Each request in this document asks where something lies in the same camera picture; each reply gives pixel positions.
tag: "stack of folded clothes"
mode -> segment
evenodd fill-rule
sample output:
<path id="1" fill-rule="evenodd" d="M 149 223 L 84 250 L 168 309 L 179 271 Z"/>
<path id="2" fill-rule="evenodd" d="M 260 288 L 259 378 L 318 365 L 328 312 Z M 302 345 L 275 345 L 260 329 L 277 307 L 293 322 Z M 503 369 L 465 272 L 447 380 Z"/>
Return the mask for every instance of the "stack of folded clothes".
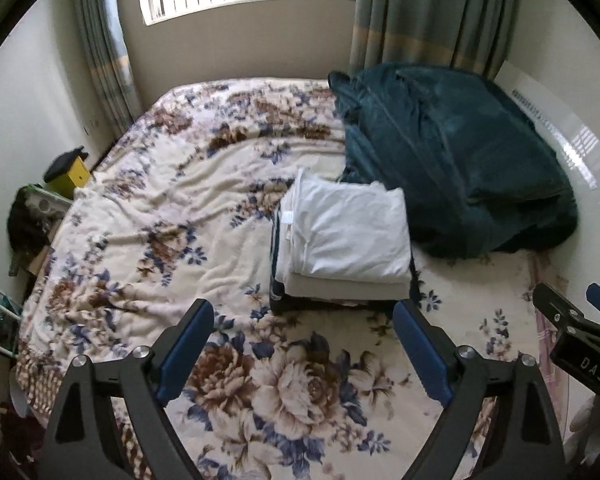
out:
<path id="1" fill-rule="evenodd" d="M 384 308 L 408 298 L 411 245 L 404 195 L 300 170 L 274 215 L 271 306 L 307 300 Z"/>

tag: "curtain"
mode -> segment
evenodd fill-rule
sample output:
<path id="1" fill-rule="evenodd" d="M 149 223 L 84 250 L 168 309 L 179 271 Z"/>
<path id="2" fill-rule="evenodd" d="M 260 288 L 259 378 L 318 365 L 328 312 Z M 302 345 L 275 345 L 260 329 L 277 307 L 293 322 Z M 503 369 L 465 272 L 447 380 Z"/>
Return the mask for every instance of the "curtain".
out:
<path id="1" fill-rule="evenodd" d="M 463 68 L 493 78 L 519 0 L 356 0 L 350 72 L 383 61 Z"/>
<path id="2" fill-rule="evenodd" d="M 74 0 L 91 77 L 117 137 L 142 114 L 134 84 L 118 0 Z"/>

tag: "dark green blanket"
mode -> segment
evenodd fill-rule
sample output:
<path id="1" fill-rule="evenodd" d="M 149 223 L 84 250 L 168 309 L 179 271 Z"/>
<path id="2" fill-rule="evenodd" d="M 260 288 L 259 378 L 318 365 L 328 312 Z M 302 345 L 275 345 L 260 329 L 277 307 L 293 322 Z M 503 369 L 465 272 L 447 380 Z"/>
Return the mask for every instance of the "dark green blanket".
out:
<path id="1" fill-rule="evenodd" d="M 346 125 L 343 181 L 401 187 L 411 237 L 433 256 L 544 250 L 576 229 L 555 152 L 491 81 L 384 63 L 329 84 Z"/>

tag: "floral bedspread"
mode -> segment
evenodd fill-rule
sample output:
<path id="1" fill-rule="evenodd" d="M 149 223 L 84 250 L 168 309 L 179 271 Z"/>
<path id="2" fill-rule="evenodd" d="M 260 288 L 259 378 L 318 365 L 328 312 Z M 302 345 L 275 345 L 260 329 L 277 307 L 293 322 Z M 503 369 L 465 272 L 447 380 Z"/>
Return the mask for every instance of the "floral bedspread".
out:
<path id="1" fill-rule="evenodd" d="M 54 241 L 26 303 L 18 380 L 48 416 L 76 354 L 125 356 L 196 298 L 216 310 L 167 406 L 205 478 L 401 478 L 440 414 L 391 322 L 369 312 L 269 311 L 271 216 L 298 167 L 336 178 L 344 129 L 326 82 L 229 80 L 176 88 L 120 140 Z M 417 250 L 422 309 L 483 355 L 539 355 L 530 256 L 448 262 Z M 150 470 L 115 402 L 138 478 Z M 484 438 L 486 403 L 458 472 Z"/>

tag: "black clamp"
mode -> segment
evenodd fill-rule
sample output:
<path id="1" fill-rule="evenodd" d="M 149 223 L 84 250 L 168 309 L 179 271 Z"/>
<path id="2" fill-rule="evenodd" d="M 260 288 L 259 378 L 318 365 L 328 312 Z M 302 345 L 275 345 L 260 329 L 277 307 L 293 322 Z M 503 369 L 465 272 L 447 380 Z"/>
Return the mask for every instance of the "black clamp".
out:
<path id="1" fill-rule="evenodd" d="M 111 397 L 123 397 L 154 478 L 202 480 L 163 407 L 180 395 L 213 329 L 212 305 L 196 300 L 153 347 L 97 364 L 76 356 L 49 418 L 40 478 L 133 479 L 111 404 Z"/>
<path id="2" fill-rule="evenodd" d="M 453 478 L 487 397 L 496 408 L 471 478 L 566 478 L 558 421 L 533 356 L 504 362 L 456 347 L 411 301 L 396 304 L 394 327 L 427 395 L 445 408 L 402 480 Z"/>
<path id="3" fill-rule="evenodd" d="M 587 301 L 600 311 L 597 283 L 589 285 Z M 600 396 L 600 325 L 586 319 L 573 303 L 545 283 L 534 289 L 533 302 L 558 329 L 551 360 Z"/>
<path id="4" fill-rule="evenodd" d="M 97 364 L 75 357 L 49 420 L 40 478 L 133 478 L 110 399 L 123 397 L 154 478 L 202 480 L 163 407 L 180 394 L 213 326 L 211 304 L 196 300 L 152 348 Z M 485 397 L 496 397 L 496 409 L 471 478 L 564 480 L 558 423 L 532 356 L 500 362 L 456 348 L 411 301 L 395 305 L 394 326 L 427 393 L 445 407 L 403 480 L 453 478 Z"/>

